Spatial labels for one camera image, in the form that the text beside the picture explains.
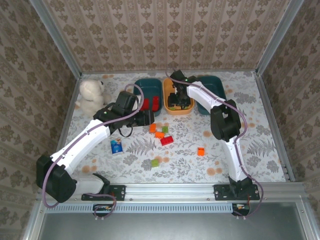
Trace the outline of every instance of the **floor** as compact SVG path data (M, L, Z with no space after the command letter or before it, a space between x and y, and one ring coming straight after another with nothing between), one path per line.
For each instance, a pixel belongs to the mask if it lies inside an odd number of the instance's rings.
M233 99L246 116L248 131L240 140L244 163L249 174L260 182L285 182L279 156L271 135L253 72L186 72L187 76L212 75L222 80L227 99ZM165 73L126 73L84 75L85 79L104 82L114 102L128 83L142 78L158 78ZM77 106L73 112L66 143L75 138L89 123ZM210 116L199 114L197 106L188 115L172 116L162 108L155 118L157 130L168 126L174 143L162 146L149 133L149 127L135 127L131 137L115 132L98 144L79 164L74 175L99 173L111 183L217 183L228 182L228 164L222 143L210 129ZM123 134L129 133L124 127ZM110 141L120 137L124 153L112 155ZM205 156L198 156L198 147ZM151 167L158 159L159 167Z

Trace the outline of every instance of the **black mount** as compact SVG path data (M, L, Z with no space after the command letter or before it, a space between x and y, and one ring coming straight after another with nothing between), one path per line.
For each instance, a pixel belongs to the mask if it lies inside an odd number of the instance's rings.
M100 178L104 185L101 188L100 192L97 194L108 194L116 198L117 201L124 201L126 196L126 186L125 185L110 185L110 181L100 174L93 173L93 175ZM82 201L108 201L110 200L107 196L90 196L87 194L82 194Z
M242 181L234 181L229 177L230 184L217 184L213 186L216 201L226 200L259 200L259 190L256 184L248 177Z

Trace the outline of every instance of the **wall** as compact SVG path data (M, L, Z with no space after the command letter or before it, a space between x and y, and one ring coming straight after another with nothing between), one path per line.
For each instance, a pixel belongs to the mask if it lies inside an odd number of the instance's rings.
M0 1L0 239L19 239L36 160L59 140L75 78L27 0Z
M289 0L45 0L83 72L254 69Z
M296 180L320 216L320 1L305 0L262 75Z

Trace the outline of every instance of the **lego brick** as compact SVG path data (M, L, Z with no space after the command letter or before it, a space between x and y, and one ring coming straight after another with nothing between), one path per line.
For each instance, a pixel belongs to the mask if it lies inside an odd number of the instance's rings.
M162 146L164 146L164 145L172 144L174 142L174 139L172 138L172 136L167 136L165 138L162 138L160 141Z
M163 132L164 134L169 133L168 127L167 127L167 126L163 126L163 127L162 127L162 132Z
M165 137L165 134L163 132L160 132L160 131L156 131L155 132L155 137L157 139L163 139Z
M156 132L156 124L155 123L150 124L149 132L150 133L155 133Z
M152 168L159 167L159 160L158 159L151 160L151 167Z
M145 98L140 111L144 111L144 110L148 110L148 109L149 109L149 99Z
M204 155L205 155L205 148L198 147L198 156L204 156Z
M159 97L154 96L152 100L152 112L156 112L159 110Z

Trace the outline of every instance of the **orange toy block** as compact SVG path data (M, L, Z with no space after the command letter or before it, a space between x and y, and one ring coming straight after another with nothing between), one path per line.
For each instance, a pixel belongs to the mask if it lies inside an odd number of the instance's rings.
M165 137L165 134L163 132L160 132L160 131L156 131L155 132L155 137L157 139L163 139Z
M155 133L156 132L156 124L155 123L150 124L149 132L150 133Z
M198 147L198 156L204 156L204 155L205 155L205 148Z

